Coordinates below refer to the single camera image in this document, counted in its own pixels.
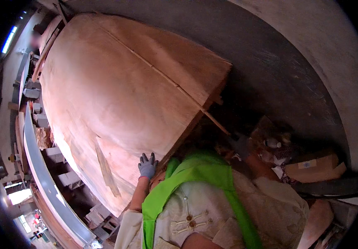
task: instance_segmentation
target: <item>glove finger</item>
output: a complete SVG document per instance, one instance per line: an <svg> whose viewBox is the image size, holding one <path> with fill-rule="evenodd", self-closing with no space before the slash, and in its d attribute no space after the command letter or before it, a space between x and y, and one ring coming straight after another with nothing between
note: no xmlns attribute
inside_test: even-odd
<svg viewBox="0 0 358 249"><path fill-rule="evenodd" d="M151 153L151 157L150 157L150 163L151 163L151 165L154 164L154 161L155 161L155 154L154 154L154 152L152 152L152 153Z"/></svg>
<svg viewBox="0 0 358 249"><path fill-rule="evenodd" d="M149 161L149 160L147 159L147 156L146 156L146 154L144 154L144 153L143 153L143 154L142 154L141 156L143 157L143 159L144 159L144 162L148 162L148 161Z"/></svg>

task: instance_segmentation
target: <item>green apron strap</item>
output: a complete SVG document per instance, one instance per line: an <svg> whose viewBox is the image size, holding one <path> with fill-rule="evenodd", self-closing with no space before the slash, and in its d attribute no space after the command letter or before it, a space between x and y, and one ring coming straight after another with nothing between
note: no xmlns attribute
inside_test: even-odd
<svg viewBox="0 0 358 249"><path fill-rule="evenodd" d="M171 194L180 184L190 181L207 182L222 189L236 215L247 248L262 248L256 229L233 187L233 176L229 165L216 154L196 153L186 158L172 175L160 182L144 200L143 249L153 248L155 221Z"/></svg>

